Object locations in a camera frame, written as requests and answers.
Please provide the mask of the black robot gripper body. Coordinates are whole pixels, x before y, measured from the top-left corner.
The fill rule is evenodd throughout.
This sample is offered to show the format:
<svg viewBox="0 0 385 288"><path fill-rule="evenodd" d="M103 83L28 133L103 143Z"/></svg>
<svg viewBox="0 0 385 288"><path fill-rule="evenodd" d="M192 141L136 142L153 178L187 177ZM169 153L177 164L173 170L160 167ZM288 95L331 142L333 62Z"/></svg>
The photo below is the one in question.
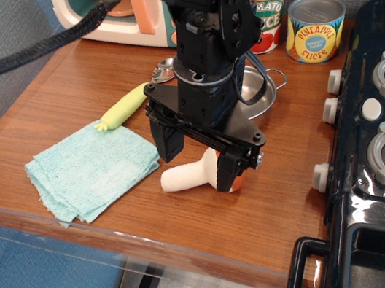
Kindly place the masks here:
<svg viewBox="0 0 385 288"><path fill-rule="evenodd" d="M245 101L241 95L246 58L228 63L216 73L198 73L181 67L175 71L176 85L148 84L147 116L174 124L185 137L190 137L216 151L253 150L252 168L260 164L264 133L247 119L239 101L255 104L257 97Z"/></svg>

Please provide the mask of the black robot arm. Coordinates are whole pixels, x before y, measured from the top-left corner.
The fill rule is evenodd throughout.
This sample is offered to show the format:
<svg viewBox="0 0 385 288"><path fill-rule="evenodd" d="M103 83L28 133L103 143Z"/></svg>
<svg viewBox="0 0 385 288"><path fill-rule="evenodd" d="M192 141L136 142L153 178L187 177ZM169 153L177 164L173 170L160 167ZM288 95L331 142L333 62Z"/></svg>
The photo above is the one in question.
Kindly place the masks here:
<svg viewBox="0 0 385 288"><path fill-rule="evenodd" d="M102 1L112 9L120 0ZM256 168L266 137L241 111L265 94L242 96L245 64L262 73L252 52L262 21L251 0L162 0L176 24L177 52L173 69L177 84L148 85L147 114L160 157L168 162L190 137L219 153L217 189L227 192L247 168Z"/></svg>

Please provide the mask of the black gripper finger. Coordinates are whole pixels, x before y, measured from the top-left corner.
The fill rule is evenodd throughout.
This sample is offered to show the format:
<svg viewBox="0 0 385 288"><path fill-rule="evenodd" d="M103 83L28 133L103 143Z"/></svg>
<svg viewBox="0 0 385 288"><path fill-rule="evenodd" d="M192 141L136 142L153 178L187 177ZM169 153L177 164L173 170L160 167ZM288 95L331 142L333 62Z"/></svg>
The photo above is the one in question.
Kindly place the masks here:
<svg viewBox="0 0 385 288"><path fill-rule="evenodd" d="M184 149L184 134L174 124L150 117L150 127L158 154L166 163Z"/></svg>
<svg viewBox="0 0 385 288"><path fill-rule="evenodd" d="M232 192L241 187L242 176L254 162L253 150L232 148L224 152L214 152L217 167L216 189L219 192Z"/></svg>

